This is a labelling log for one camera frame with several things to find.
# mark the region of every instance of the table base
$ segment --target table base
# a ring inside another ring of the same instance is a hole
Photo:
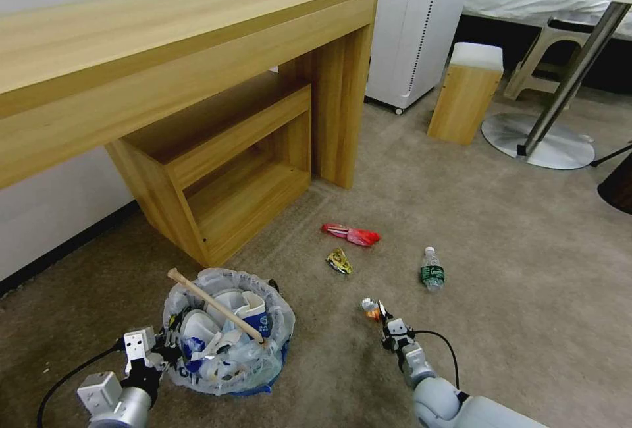
[[[481,132],[491,146],[516,158],[516,146],[524,143],[537,119],[521,113],[493,115],[483,122]],[[544,168],[577,169],[593,161],[594,149],[570,129],[553,124],[532,153],[519,158]]]

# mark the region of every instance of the floor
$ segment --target floor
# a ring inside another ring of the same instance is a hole
[[[411,393],[379,326],[358,303],[381,298],[416,329],[454,346],[461,388],[552,427],[629,426],[632,406],[632,216],[606,205],[598,169],[551,171],[492,149],[426,137],[436,93],[404,116],[365,106],[355,186],[315,180],[293,206],[226,266],[274,278],[296,312],[289,359],[272,395],[213,398],[163,379],[158,427],[413,427]],[[490,113],[536,113],[546,98],[497,97]],[[632,97],[581,90],[561,121],[595,139],[598,155],[632,139]],[[377,230],[374,248],[320,233],[327,221]],[[355,271],[334,272],[342,245]],[[443,291],[417,280],[423,248],[446,268]],[[136,214],[0,300],[0,419],[32,427],[40,399],[62,375],[133,327],[160,324],[177,266],[198,265]],[[453,379],[440,340],[421,338],[435,369]],[[74,391],[51,399],[46,427],[83,427]]]

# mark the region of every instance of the plastic bag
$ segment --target plastic bag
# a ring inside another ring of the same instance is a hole
[[[228,351],[208,361],[214,367],[229,367],[233,372],[237,369],[235,374],[225,375],[227,380],[222,380],[221,377],[217,377],[214,381],[202,379],[195,373],[191,373],[180,358],[175,367],[169,369],[168,374],[172,382],[196,392],[212,395],[228,393],[250,395],[262,391],[270,392],[270,386],[283,368],[290,337],[294,330],[296,318],[292,308],[274,288],[256,275],[249,273],[218,268],[206,269],[197,274],[197,280],[194,283],[211,295],[229,288],[249,290],[258,294],[265,301],[267,313],[272,321],[272,331],[270,337],[266,338],[265,345],[260,346],[260,349],[246,346],[241,351]],[[201,309],[203,302],[177,284],[165,300],[163,311],[165,330],[169,326],[171,317],[178,315],[188,306]],[[253,359],[249,358],[249,355],[257,357]]]

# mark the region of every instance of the green bottle label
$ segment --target green bottle label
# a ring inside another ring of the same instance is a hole
[[[443,271],[443,267],[439,265],[428,265],[421,268],[421,282],[426,283],[429,279],[437,279],[441,283],[446,281],[446,273]]]

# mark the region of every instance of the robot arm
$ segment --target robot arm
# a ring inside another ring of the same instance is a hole
[[[181,355],[168,335],[156,337],[151,327],[126,333],[123,341],[127,378],[119,382],[114,372],[101,372],[88,375],[77,389],[92,415],[90,428],[145,427],[163,372]]]
[[[382,305],[382,345],[397,354],[404,381],[413,389],[415,416],[427,428],[546,428],[489,398],[470,396],[437,377],[415,332]]]

